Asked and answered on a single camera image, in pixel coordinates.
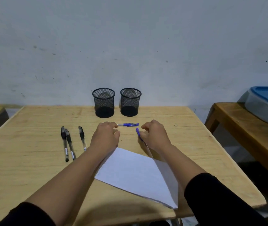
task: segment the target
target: right hand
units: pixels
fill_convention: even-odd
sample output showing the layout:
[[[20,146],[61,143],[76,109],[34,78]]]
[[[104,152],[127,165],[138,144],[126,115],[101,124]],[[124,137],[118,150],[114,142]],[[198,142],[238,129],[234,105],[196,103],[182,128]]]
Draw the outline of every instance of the right hand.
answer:
[[[140,137],[156,152],[160,153],[163,149],[171,145],[170,139],[167,136],[164,126],[156,120],[147,122],[141,126],[146,131],[140,131]]]

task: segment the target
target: white wall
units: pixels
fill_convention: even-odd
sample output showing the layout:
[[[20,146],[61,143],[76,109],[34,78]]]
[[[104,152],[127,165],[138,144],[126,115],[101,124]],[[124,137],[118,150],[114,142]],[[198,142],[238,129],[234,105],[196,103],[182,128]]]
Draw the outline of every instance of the white wall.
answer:
[[[0,0],[0,103],[136,87],[140,105],[208,109],[268,85],[266,60],[268,0]]]

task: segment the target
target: black mesh pen holder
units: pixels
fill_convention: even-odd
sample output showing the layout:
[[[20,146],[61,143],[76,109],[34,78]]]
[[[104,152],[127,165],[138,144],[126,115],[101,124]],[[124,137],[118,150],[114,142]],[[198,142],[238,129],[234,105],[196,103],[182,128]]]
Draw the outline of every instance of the black mesh pen holder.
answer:
[[[124,88],[120,91],[121,107],[120,112],[127,117],[133,117],[138,114],[139,99],[141,91],[134,88]]]
[[[114,90],[99,88],[92,92],[94,97],[95,115],[99,118],[109,118],[114,114]]]

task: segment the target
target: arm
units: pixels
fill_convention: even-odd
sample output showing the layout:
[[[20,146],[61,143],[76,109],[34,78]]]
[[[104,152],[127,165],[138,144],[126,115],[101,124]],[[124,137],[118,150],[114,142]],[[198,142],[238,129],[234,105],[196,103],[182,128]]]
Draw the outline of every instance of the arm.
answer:
[[[96,167],[109,152],[116,149],[120,132],[114,127],[117,127],[114,122],[100,123],[87,151],[27,198],[26,202],[42,209],[56,226],[64,225],[78,195],[89,189]]]
[[[162,124],[152,120],[142,128],[146,131],[140,132],[140,137],[169,164],[200,225],[268,225],[247,203],[172,145]]]

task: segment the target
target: forearm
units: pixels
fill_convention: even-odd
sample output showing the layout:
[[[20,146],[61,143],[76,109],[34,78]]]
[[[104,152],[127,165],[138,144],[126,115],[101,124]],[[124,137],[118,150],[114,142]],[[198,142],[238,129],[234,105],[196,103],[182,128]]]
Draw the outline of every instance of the forearm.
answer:
[[[193,177],[206,172],[174,145],[166,146],[158,152],[170,166],[183,189]]]
[[[79,193],[89,188],[91,175],[104,157],[97,149],[88,148],[26,201],[44,210],[57,226],[63,225]]]

